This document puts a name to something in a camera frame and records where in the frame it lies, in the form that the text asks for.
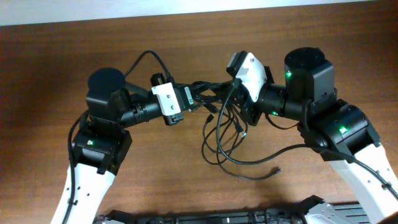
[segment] green led light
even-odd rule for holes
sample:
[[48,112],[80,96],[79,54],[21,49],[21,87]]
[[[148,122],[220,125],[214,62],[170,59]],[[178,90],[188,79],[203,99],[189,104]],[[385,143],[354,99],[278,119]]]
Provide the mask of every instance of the green led light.
[[342,126],[340,129],[339,129],[339,132],[341,133],[341,134],[344,134],[344,133],[346,133],[348,130],[344,127],[344,126]]
[[292,75],[292,72],[291,72],[291,71],[289,71],[289,70],[286,71],[286,77],[287,77],[287,78],[289,78],[291,75]]

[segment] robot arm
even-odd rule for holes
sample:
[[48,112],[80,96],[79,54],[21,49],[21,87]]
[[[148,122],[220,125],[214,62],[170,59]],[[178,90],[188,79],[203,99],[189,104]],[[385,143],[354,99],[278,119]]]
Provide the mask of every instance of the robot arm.
[[[229,92],[234,103],[241,105],[239,117],[246,124],[255,126],[263,113],[300,121],[297,128],[306,147],[320,153],[323,160],[342,176],[372,223],[398,211],[395,191],[398,180],[379,136],[361,110],[337,100],[333,66],[319,49],[297,49],[286,56],[286,86],[276,85],[269,67],[263,67],[253,54],[244,51],[233,56],[227,72],[239,82],[217,83],[211,90],[220,95],[220,99]],[[151,83],[152,91],[146,91],[127,83],[123,74],[113,68],[103,68],[92,74],[86,97],[90,121],[80,124],[73,141],[76,194],[70,200],[69,168],[52,224],[92,223],[132,143],[125,128],[160,116],[166,125],[174,125],[183,119],[185,110],[192,111],[201,105],[211,110],[202,102],[199,105],[193,103],[196,96],[208,89],[202,88],[204,82],[176,84],[172,78],[164,78],[158,73],[152,76]],[[376,170],[376,175],[387,184],[382,184],[357,163],[338,154],[320,151],[320,148],[354,156]],[[224,156],[234,161],[229,155]],[[72,209],[65,219],[70,205]],[[313,216],[310,214],[308,212],[308,223],[320,223],[319,220],[311,221]]]

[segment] black plastic housing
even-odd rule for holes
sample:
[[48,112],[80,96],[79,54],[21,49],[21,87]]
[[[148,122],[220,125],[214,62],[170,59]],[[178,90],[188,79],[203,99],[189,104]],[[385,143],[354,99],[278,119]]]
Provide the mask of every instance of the black plastic housing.
[[129,131],[87,123],[76,134],[73,142],[72,150],[76,164],[97,167],[99,174],[110,171],[116,175],[132,139]]
[[162,116],[157,97],[149,95],[148,98],[141,98],[138,95],[131,95],[132,105],[120,119],[122,128],[127,128],[143,122],[148,122],[154,118]]
[[[302,125],[297,126],[306,144],[329,147],[347,155],[353,155],[370,144],[380,145],[380,137],[365,114],[343,100],[311,118],[308,127],[310,132]],[[324,161],[342,160],[330,154],[321,156]]]
[[304,47],[285,57],[286,90],[293,100],[318,101],[335,90],[332,64],[318,48]]
[[228,72],[228,74],[235,78],[247,55],[248,53],[244,50],[242,50],[241,52],[236,52],[232,56],[231,61],[229,61],[229,64],[226,67],[226,72]]
[[92,121],[116,123],[128,110],[130,101],[125,84],[122,72],[115,68],[102,68],[90,76],[86,102]]

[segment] cable connector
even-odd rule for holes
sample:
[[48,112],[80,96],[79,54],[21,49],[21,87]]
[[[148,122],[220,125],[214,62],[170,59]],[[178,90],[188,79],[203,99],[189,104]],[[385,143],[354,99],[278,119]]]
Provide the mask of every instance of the cable connector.
[[238,123],[235,124],[235,130],[237,133],[239,133],[241,135],[242,138],[246,137],[247,132],[244,131],[244,129],[242,128],[242,126]]
[[217,107],[215,105],[212,105],[211,103],[206,103],[205,108],[208,109],[208,111],[210,111],[210,113],[217,113],[219,112]]
[[275,175],[275,174],[278,174],[278,173],[280,173],[280,172],[282,172],[282,171],[283,171],[283,169],[277,168],[277,170],[274,171],[274,175]]
[[175,87],[174,78],[173,78],[173,76],[171,76],[170,74],[169,74],[169,76],[167,77],[167,82],[168,82],[168,83],[171,83],[171,84],[173,85],[173,87]]
[[188,111],[189,112],[195,111],[195,110],[199,109],[199,107],[201,107],[201,106],[203,106],[203,105],[198,104],[198,105],[194,106],[193,108],[189,108]]
[[214,115],[210,114],[210,115],[206,118],[206,123],[210,123],[213,119],[214,119]]

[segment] white arm casing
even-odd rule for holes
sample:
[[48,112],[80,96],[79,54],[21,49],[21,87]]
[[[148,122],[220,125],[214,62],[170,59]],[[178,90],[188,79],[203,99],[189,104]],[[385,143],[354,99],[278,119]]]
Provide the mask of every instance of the white arm casing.
[[[392,184],[395,191],[398,191],[397,177],[391,169],[382,145],[376,147],[370,144],[357,152],[354,157],[376,170]],[[349,164],[346,160],[329,163],[354,192],[371,223],[378,223],[398,211],[397,199],[387,189],[383,190],[381,182],[367,170],[355,163]]]
[[[97,168],[77,164],[75,167],[75,202],[69,214],[67,224],[92,224],[97,209],[109,187],[112,185],[115,175],[106,171],[105,174],[97,174]],[[70,167],[68,168],[67,181],[61,201],[57,211],[52,218],[51,224],[61,224],[68,208],[68,200],[70,198],[71,177]]]

